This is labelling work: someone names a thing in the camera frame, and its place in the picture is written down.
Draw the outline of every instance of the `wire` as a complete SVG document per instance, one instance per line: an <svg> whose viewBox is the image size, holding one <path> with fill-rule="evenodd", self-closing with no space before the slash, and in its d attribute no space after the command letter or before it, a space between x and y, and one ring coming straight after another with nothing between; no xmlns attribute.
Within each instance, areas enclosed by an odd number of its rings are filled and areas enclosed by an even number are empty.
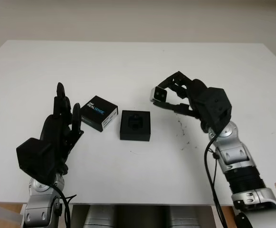
<svg viewBox="0 0 276 228"><path fill-rule="evenodd" d="M211 150L213 151L212 149L210 149L210 146L214 143L214 141L217 139L218 135L220 135L220 133L216 134L212 139L211 141L209 142L209 144L207 145L205 151L204 151L204 166L205 166L205 170L206 170L206 174L208 176L208 179L209 179L209 184L210 184L210 187L212 189L212 194L213 194L213 199L214 199L214 203L215 203L215 206L216 206L216 209L217 209L217 212L218 212L218 216L219 216L219 219L221 221L221 224L223 226L223 228L228 228L227 226L227 222L224 218L224 215L223 215L223 212L222 212L222 209L221 209L221 206L220 206L220 203L219 203L219 200L218 200L218 197L216 195L216 191L215 191L215 188L214 188L214 184L212 182L212 179L210 177L210 173L209 173L209 167L208 167L208 161L207 161L207 155L208 155L208 152Z"/></svg>
<svg viewBox="0 0 276 228"><path fill-rule="evenodd" d="M215 163L215 172L214 172L214 180L213 180L213 185L215 186L215 179L216 179L216 171L217 171L217 159Z"/></svg>
<svg viewBox="0 0 276 228"><path fill-rule="evenodd" d="M76 195L66 197L66 199L69 199L69 200L67 201L67 204L68 204L68 205L69 205L70 201L71 201L74 197L76 197ZM67 219L67 217L66 217L66 213L64 213L64 220L65 220L65 221L68 221L68 219Z"/></svg>
<svg viewBox="0 0 276 228"><path fill-rule="evenodd" d="M66 225L66 228L70 228L70 219L71 219L71 217L70 217L70 210L69 210L69 205L68 205L68 202L66 200L66 197L64 196L64 194L62 193L62 191L57 186L51 185L51 187L55 191L57 191L57 193L60 195L60 197L63 200L63 203L65 205L65 212L64 212L65 225Z"/></svg>

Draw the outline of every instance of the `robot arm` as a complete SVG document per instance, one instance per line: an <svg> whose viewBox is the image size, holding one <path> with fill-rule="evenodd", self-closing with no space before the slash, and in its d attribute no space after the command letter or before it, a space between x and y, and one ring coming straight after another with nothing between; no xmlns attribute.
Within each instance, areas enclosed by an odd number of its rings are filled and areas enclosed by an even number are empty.
<svg viewBox="0 0 276 228"><path fill-rule="evenodd" d="M68 172L65 164L68 155L84 133L80 104L74 105L72 114L70 110L64 87L58 83L53 114L45 120L40 139L30 138L17 148L19 167L32 177L23 228L57 228L62 213L60 197L66 207L66 227L70 227L69 207L62 193L63 175Z"/></svg>
<svg viewBox="0 0 276 228"><path fill-rule="evenodd" d="M182 99L188 98L190 105L166 103L165 88ZM276 228L276 198L272 190L266 188L251 154L239 140L238 128L230 121L232 106L224 90L207 88L200 80L190 80L177 72L152 90L151 101L158 107L200 119L202 130L209 134L208 148L211 143L216 147L215 156L229 182L234 206L240 210L235 218L237 227ZM214 202L220 207L208 169L207 174ZM221 216L221 223L226 227L223 214Z"/></svg>

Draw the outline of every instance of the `black box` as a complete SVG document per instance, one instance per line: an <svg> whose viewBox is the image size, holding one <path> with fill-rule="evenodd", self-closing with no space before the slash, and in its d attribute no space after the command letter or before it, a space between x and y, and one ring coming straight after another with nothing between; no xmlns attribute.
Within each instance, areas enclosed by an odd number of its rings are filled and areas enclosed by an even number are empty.
<svg viewBox="0 0 276 228"><path fill-rule="evenodd" d="M98 96L81 108L82 121L102 132L118 115L118 106Z"/></svg>
<svg viewBox="0 0 276 228"><path fill-rule="evenodd" d="M151 113L122 111L120 139L149 141L151 137Z"/></svg>

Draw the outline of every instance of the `floor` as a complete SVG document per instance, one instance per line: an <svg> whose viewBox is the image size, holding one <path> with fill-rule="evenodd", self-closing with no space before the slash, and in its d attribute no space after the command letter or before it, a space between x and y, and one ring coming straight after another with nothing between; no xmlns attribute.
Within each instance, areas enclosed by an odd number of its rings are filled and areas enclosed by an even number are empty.
<svg viewBox="0 0 276 228"><path fill-rule="evenodd" d="M8 39L264 43L276 55L276 0L0 0Z"/></svg>
<svg viewBox="0 0 276 228"><path fill-rule="evenodd" d="M20 213L22 204L0 204L0 207ZM14 225L13 223L0 220L0 228L19 228L20 225Z"/></svg>

